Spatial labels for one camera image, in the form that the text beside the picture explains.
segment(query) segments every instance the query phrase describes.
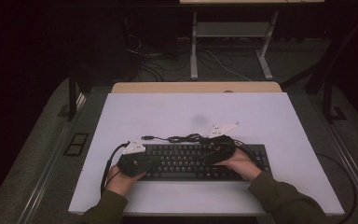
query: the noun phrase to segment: keyboard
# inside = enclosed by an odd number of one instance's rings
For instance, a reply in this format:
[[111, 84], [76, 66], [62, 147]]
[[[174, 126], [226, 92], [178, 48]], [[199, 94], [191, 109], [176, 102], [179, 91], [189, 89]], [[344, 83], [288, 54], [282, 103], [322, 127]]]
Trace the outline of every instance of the keyboard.
[[[152, 167], [140, 180], [164, 181], [243, 181], [226, 166], [205, 165], [201, 156], [213, 152], [212, 145], [144, 145], [145, 155], [152, 157]], [[271, 174], [269, 158], [264, 145], [247, 145], [258, 161], [259, 167]]]

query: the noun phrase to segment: dark background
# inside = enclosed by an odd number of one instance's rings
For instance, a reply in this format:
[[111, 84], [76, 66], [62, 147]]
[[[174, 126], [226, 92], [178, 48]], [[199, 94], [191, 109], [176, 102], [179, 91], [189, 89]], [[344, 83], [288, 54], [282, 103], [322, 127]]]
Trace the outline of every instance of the dark background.
[[[328, 3], [322, 7], [284, 8], [274, 39], [342, 39], [358, 22], [358, 1]], [[229, 17], [208, 12], [200, 17], [257, 20], [268, 13], [256, 8], [245, 14], [228, 13]], [[130, 80], [136, 62], [126, 51], [126, 29], [170, 54], [175, 53], [177, 36], [190, 36], [191, 12], [138, 12], [131, 16], [127, 28], [122, 26], [121, 16], [106, 10], [58, 9], [48, 1], [0, 1], [0, 185], [49, 96], [71, 69], [78, 75], [82, 91], [89, 91], [93, 85]], [[358, 109], [358, 32], [332, 74], [337, 75], [337, 85]]]

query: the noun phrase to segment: person's left hand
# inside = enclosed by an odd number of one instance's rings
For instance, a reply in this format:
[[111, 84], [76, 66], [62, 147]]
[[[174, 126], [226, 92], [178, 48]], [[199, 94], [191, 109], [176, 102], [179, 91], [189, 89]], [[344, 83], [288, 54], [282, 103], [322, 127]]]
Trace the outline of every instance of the person's left hand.
[[118, 169], [117, 165], [114, 165], [110, 168], [109, 174], [107, 175], [106, 180], [107, 181], [110, 180], [110, 181], [107, 183], [105, 190], [113, 191], [114, 193], [117, 193], [125, 197], [127, 193], [130, 191], [133, 183], [135, 183], [135, 181], [137, 181], [144, 175], [145, 173], [134, 177], [129, 177], [127, 175], [122, 174]]

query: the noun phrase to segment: hand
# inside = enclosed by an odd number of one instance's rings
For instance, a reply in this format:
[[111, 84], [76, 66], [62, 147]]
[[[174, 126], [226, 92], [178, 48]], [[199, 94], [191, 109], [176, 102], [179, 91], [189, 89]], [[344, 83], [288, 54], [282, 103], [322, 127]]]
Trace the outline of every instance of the hand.
[[127, 193], [130, 191], [133, 183], [135, 183], [138, 179], [140, 179], [144, 175], [145, 173], [134, 177], [129, 177], [127, 175], [122, 174], [118, 169], [117, 165], [114, 165], [110, 168], [109, 174], [107, 175], [106, 180], [107, 181], [110, 180], [110, 181], [107, 183], [105, 190], [113, 191], [114, 193], [117, 193], [125, 197]]
[[248, 155], [237, 148], [231, 158], [220, 161], [216, 165], [225, 165], [249, 181], [253, 181], [261, 173], [261, 170], [249, 159]]

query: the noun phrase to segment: gray floor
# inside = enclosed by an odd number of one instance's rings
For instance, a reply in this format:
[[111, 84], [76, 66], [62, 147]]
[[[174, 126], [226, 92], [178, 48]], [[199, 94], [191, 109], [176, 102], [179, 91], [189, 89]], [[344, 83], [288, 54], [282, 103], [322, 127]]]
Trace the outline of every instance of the gray floor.
[[[235, 45], [229, 45], [228, 51], [224, 52], [224, 48], [213, 47], [220, 45], [227, 48], [225, 40], [199, 42], [199, 59], [202, 60], [199, 62], [199, 81], [245, 81], [242, 76], [255, 81], [264, 80], [254, 54], [255, 49], [261, 46], [260, 41], [240, 40]], [[326, 40], [306, 40], [302, 43], [294, 40], [272, 42], [268, 49], [267, 61], [274, 81], [285, 81], [310, 67], [324, 55], [328, 45], [329, 42]], [[223, 69], [206, 50], [213, 52], [214, 57], [237, 75]], [[149, 72], [140, 72], [134, 81], [155, 81], [158, 76], [166, 80], [189, 80], [188, 43], [183, 44], [180, 52], [183, 54], [174, 60], [156, 59], [151, 63], [146, 61], [145, 65], [153, 67], [158, 75], [151, 75], [150, 71], [154, 71], [149, 69]], [[344, 147], [358, 165], [358, 113], [342, 92], [334, 89], [333, 105], [341, 108], [347, 120], [335, 121], [334, 125], [327, 124], [321, 116], [320, 94], [307, 95], [303, 90], [306, 81], [306, 78], [300, 80], [286, 91], [315, 152], [328, 155], [342, 164], [337, 153], [337, 138], [331, 134], [333, 129], [337, 131]], [[79, 103], [79, 112], [70, 122], [66, 121], [67, 117], [62, 113], [68, 106], [67, 81], [65, 80], [52, 94], [20, 156], [0, 188], [0, 223], [76, 221], [77, 215], [68, 213], [67, 209], [109, 91], [110, 87], [94, 88], [91, 94], [86, 95], [86, 100]], [[86, 148], [80, 157], [63, 156], [62, 153], [74, 133], [89, 133]], [[320, 157], [320, 162], [344, 210], [348, 213], [353, 201], [348, 178], [329, 159]], [[356, 202], [355, 211], [347, 223], [358, 223], [358, 198]], [[332, 219], [338, 222], [342, 217]], [[260, 217], [258, 221], [274, 223], [271, 217]]]

